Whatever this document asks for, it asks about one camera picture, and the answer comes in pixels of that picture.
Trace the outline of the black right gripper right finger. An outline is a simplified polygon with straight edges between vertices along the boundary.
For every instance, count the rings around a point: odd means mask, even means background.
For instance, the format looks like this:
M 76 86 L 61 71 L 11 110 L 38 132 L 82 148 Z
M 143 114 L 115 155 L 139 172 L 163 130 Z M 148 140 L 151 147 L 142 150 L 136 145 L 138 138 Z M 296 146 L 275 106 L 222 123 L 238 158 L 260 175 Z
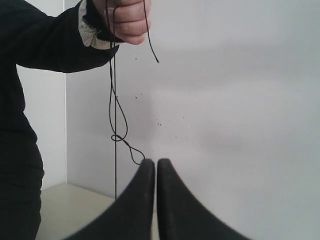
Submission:
M 161 240 L 247 239 L 197 200 L 167 158 L 157 163 L 156 195 Z

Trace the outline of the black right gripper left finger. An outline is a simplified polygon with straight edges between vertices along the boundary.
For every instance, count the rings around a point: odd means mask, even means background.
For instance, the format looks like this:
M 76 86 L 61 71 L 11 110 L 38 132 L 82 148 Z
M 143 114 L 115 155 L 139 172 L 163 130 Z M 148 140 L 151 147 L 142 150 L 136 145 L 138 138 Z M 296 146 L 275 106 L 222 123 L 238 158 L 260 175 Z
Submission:
M 155 163 L 144 159 L 122 194 L 100 216 L 68 240 L 150 240 L 155 195 Z

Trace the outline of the black sleeved forearm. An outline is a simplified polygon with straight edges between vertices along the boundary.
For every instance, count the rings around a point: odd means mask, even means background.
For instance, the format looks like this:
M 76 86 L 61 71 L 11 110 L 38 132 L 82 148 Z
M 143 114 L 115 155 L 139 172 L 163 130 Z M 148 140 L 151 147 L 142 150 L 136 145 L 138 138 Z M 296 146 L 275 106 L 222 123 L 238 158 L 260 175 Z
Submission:
M 120 43 L 91 0 L 81 0 L 58 16 L 48 16 L 25 0 L 0 2 L 1 70 L 15 71 L 19 65 L 86 71 L 109 62 Z

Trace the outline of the person's bare hand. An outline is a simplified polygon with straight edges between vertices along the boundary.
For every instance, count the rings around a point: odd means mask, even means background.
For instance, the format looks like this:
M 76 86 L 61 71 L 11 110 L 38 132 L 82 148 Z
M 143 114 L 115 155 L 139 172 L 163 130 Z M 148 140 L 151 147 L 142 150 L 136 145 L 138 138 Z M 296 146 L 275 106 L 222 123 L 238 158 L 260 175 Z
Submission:
M 151 27 L 150 0 L 94 0 L 93 4 L 111 33 L 131 45 L 140 45 Z

